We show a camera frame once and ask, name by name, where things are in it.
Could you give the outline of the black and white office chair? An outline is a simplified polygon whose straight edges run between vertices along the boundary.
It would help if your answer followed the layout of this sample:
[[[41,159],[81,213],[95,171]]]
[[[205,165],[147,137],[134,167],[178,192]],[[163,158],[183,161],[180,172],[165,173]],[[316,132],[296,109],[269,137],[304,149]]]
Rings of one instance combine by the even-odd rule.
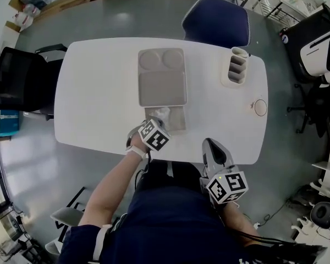
[[[287,112],[304,113],[296,133],[314,124],[318,136],[323,137],[330,125],[330,7],[323,4],[321,10],[279,35],[298,81],[294,87],[303,101],[301,107],[287,107]]]

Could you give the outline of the clear water jugs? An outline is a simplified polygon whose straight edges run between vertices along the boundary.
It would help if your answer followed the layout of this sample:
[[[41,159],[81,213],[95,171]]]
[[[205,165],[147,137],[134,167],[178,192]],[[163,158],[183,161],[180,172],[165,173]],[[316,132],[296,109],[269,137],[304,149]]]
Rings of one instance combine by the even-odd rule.
[[[23,7],[22,12],[17,12],[14,16],[14,24],[22,30],[32,25],[34,19],[41,13],[41,10],[33,5],[27,4]]]

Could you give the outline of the navy blue chair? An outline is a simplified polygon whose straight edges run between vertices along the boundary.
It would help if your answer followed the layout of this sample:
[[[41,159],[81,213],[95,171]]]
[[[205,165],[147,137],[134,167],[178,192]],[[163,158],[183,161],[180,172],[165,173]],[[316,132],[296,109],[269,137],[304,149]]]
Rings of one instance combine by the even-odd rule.
[[[181,26],[188,41],[225,48],[245,47],[251,41],[247,11],[225,0],[197,0]]]

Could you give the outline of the white compartment desk organizer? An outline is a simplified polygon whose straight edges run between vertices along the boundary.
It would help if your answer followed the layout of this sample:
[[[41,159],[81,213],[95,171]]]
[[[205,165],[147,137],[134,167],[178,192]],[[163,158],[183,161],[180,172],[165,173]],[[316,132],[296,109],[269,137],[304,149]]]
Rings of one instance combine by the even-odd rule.
[[[232,47],[223,57],[221,84],[236,89],[245,83],[250,55],[246,50]]]

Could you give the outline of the black round device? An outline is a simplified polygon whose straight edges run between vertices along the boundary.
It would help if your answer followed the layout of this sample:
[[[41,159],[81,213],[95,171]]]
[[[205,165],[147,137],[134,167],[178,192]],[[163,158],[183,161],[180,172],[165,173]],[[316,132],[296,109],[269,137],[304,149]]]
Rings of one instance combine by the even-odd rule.
[[[330,203],[319,202],[310,213],[311,221],[322,229],[330,228]]]

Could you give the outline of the person's right forearm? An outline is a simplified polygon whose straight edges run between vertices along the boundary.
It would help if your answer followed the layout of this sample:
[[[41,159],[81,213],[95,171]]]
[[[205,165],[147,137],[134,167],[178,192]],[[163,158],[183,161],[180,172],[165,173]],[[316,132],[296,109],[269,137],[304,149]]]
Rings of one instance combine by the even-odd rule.
[[[228,228],[259,237],[257,230],[235,203],[227,203],[222,209],[221,217]]]

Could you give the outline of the white basin table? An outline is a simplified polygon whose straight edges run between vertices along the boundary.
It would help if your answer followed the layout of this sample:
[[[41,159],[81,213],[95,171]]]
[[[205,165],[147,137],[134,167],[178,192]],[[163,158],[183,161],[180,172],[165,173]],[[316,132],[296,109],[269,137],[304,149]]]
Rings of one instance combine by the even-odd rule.
[[[317,8],[313,5],[308,7],[303,0],[278,0],[277,4],[268,10],[265,17],[290,28],[322,9],[323,5]]]

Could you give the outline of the person's left forearm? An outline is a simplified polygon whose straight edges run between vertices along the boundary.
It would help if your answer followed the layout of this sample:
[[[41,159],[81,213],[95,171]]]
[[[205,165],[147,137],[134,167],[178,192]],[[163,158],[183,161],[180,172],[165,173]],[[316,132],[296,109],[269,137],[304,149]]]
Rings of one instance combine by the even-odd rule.
[[[100,181],[91,194],[79,226],[103,227],[111,224],[141,157],[131,151]]]

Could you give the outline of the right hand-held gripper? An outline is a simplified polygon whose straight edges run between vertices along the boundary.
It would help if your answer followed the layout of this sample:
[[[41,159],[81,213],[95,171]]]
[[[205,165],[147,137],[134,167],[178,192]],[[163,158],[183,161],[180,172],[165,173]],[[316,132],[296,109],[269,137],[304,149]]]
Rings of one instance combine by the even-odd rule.
[[[200,178],[203,193],[211,202],[225,205],[240,199],[249,189],[244,172],[234,163],[229,150],[218,141],[206,138],[202,143],[204,174]]]

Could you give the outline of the white wristband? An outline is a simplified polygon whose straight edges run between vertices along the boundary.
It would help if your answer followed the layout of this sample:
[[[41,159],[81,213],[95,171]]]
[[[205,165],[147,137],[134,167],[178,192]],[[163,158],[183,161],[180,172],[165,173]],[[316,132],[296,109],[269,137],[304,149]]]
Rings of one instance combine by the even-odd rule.
[[[134,152],[137,154],[142,160],[145,158],[147,152],[143,151],[142,149],[138,148],[137,146],[130,145],[126,148],[126,153]]]

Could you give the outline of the teal wrapped package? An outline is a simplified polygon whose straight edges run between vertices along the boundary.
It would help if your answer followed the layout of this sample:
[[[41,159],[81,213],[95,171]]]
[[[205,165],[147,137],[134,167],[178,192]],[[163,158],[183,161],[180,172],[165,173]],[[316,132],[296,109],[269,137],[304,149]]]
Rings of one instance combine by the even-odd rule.
[[[0,137],[12,136],[19,131],[19,112],[0,110]]]

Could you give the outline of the person's left hand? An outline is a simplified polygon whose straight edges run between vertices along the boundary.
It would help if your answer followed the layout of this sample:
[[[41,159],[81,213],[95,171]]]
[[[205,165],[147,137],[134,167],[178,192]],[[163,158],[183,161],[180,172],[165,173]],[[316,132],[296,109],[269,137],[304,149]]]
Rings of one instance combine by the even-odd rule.
[[[134,133],[131,137],[131,146],[135,146],[139,149],[141,149],[143,152],[148,152],[148,147],[143,143],[139,133]]]

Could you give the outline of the person's navy clothing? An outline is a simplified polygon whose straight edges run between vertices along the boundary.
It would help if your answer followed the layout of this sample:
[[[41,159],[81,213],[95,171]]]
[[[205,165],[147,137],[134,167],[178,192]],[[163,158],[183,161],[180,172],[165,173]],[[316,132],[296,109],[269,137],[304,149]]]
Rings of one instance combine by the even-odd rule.
[[[99,227],[73,227],[58,264],[253,264],[201,191],[177,185],[199,176],[188,163],[174,163],[169,176],[166,162],[151,162],[120,227],[104,236],[101,253],[94,254]]]

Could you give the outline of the beige desktop drawer organizer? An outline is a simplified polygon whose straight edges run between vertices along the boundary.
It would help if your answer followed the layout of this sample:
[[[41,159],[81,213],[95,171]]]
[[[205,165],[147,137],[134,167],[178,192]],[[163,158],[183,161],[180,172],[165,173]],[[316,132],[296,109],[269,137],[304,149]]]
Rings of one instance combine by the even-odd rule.
[[[139,105],[145,108],[169,107],[166,131],[186,129],[187,103],[184,51],[181,48],[151,48],[138,53]]]

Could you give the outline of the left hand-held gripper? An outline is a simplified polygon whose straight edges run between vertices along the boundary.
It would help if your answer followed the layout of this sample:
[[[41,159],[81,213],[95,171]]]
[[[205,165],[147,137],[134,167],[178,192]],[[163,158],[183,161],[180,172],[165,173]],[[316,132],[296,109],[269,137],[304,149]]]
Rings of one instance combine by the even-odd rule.
[[[132,129],[126,141],[126,147],[131,145],[131,138],[138,133],[142,142],[152,151],[159,152],[169,142],[171,136],[165,129],[164,122],[159,118],[147,118],[139,126]]]

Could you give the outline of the black mesh office chair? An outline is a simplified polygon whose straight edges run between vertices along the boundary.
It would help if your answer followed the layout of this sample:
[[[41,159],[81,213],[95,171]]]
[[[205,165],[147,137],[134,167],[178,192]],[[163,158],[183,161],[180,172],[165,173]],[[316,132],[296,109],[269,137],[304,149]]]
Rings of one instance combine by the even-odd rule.
[[[4,47],[0,55],[0,110],[23,112],[27,117],[54,118],[54,100],[62,59],[47,61],[43,53],[66,52],[56,44],[32,52]]]

